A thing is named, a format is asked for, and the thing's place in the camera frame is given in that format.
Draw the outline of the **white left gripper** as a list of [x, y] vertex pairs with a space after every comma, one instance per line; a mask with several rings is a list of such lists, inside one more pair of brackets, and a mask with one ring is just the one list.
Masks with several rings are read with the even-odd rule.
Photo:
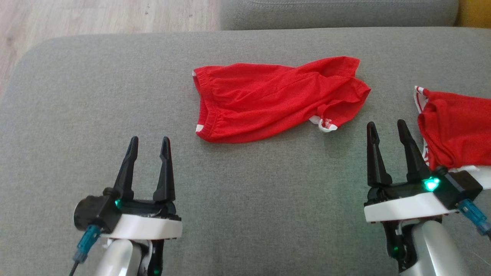
[[116, 206], [122, 215], [112, 231], [102, 230], [102, 236], [127, 240], [177, 239], [182, 236], [183, 224], [175, 214], [174, 205], [153, 202], [173, 202], [176, 199], [170, 139], [165, 136], [162, 141], [162, 165], [153, 201], [133, 200], [133, 170], [137, 154], [138, 137], [133, 136], [113, 186], [120, 194]]

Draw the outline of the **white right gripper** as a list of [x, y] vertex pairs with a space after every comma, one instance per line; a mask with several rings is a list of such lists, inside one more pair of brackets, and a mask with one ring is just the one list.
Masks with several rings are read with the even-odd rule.
[[[407, 164], [407, 182], [421, 183], [431, 177], [431, 171], [412, 137], [404, 120], [397, 121], [399, 139], [405, 150]], [[379, 150], [379, 135], [374, 122], [367, 124], [367, 184], [370, 187], [388, 187], [392, 184], [391, 175], [387, 173], [382, 154]], [[448, 210], [433, 194], [422, 194], [393, 199], [364, 207], [366, 222], [385, 222], [434, 217], [456, 213]]]

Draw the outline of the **red and white Bulls jersey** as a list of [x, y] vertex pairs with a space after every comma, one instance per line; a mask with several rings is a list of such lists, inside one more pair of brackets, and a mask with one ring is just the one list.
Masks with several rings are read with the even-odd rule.
[[468, 171], [491, 190], [491, 99], [415, 87], [422, 156], [433, 171]]

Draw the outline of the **red shorts with white trim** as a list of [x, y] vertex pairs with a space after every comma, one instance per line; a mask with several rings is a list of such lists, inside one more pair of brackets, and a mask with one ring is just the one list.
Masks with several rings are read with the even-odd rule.
[[371, 89], [360, 61], [339, 56], [298, 67], [237, 63], [204, 66], [192, 77], [200, 96], [196, 134], [209, 143], [251, 143], [310, 121], [323, 133], [357, 115]]

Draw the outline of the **large grey sofa seat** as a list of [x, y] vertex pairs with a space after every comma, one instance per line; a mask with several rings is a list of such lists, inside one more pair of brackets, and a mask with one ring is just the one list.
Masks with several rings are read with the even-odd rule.
[[[206, 65], [361, 63], [372, 90], [337, 131], [310, 122], [256, 143], [195, 134], [192, 71]], [[171, 142], [182, 238], [164, 275], [396, 275], [380, 224], [367, 223], [366, 125], [394, 182], [397, 131], [418, 144], [414, 86], [491, 98], [491, 30], [456, 27], [240, 30], [61, 37], [28, 51], [0, 98], [0, 276], [68, 276], [76, 204], [114, 185], [138, 136], [133, 190], [151, 199]]]

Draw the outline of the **yellow sofa backrest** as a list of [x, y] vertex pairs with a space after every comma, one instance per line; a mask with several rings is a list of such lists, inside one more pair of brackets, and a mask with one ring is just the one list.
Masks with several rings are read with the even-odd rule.
[[456, 25], [491, 29], [491, 0], [459, 0]]

